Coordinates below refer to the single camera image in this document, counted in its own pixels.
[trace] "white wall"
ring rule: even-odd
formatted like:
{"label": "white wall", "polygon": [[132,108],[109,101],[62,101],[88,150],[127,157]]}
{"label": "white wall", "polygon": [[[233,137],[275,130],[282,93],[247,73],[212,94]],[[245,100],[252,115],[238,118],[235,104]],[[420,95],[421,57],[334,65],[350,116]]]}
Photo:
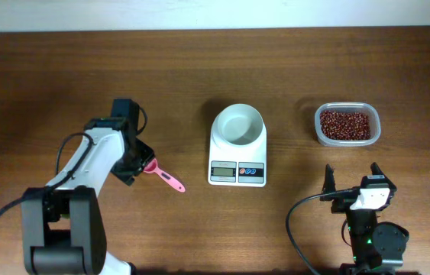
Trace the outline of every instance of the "white wall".
{"label": "white wall", "polygon": [[430,25],[430,0],[0,0],[0,31]]}

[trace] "white digital scale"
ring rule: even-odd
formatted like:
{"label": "white digital scale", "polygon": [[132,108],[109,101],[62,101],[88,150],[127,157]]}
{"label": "white digital scale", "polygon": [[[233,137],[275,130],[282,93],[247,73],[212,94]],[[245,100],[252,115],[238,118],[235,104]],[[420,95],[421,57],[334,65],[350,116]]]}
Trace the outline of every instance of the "white digital scale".
{"label": "white digital scale", "polygon": [[267,131],[252,106],[228,106],[213,122],[208,182],[212,185],[263,187],[267,178]]}

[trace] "brown tabletop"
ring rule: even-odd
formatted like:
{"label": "brown tabletop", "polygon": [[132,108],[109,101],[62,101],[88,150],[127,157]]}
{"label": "brown tabletop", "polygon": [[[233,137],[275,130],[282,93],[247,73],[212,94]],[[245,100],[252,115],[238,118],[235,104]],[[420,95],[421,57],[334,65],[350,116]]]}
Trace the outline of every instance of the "brown tabletop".
{"label": "brown tabletop", "polygon": [[[141,270],[306,270],[286,234],[287,211],[321,191],[327,163],[343,189],[375,161],[398,187],[380,221],[411,234],[402,270],[430,274],[430,27],[0,34],[0,207],[50,180],[62,139],[107,116],[118,97],[145,108],[140,139],[186,187],[108,177],[99,204],[108,250],[122,260]],[[267,126],[264,188],[207,182],[211,124],[237,102]],[[326,102],[371,104],[380,139],[320,145],[313,116]],[[344,215],[330,206],[307,203],[291,221],[322,270],[352,262]],[[0,219],[0,274],[19,273],[16,208]]]}

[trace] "pink scoop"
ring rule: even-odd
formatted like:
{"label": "pink scoop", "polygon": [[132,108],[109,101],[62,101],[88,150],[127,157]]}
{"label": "pink scoop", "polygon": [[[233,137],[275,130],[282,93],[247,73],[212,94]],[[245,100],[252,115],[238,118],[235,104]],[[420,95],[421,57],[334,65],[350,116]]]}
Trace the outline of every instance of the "pink scoop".
{"label": "pink scoop", "polygon": [[184,193],[186,189],[183,184],[176,180],[173,176],[169,175],[167,172],[159,168],[157,158],[154,158],[147,166],[144,168],[145,173],[156,173],[159,177],[165,181],[167,184],[172,186],[175,190]]}

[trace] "plastic container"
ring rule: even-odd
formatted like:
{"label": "plastic container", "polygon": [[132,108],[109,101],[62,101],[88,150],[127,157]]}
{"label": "plastic container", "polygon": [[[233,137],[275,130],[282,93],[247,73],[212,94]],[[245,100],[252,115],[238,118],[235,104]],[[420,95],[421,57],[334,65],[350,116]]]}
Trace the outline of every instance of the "plastic container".
{"label": "plastic container", "polygon": [[[369,117],[370,127],[370,139],[365,141],[341,141],[334,140],[326,137],[322,132],[322,126],[320,125],[320,114],[324,111],[335,111],[335,112],[360,112]],[[353,147],[353,146],[366,146],[371,145],[377,141],[381,135],[380,117],[377,115],[376,109],[367,103],[359,102],[334,102],[327,103],[315,113],[315,129],[318,135],[318,141],[324,146],[330,147]]]}

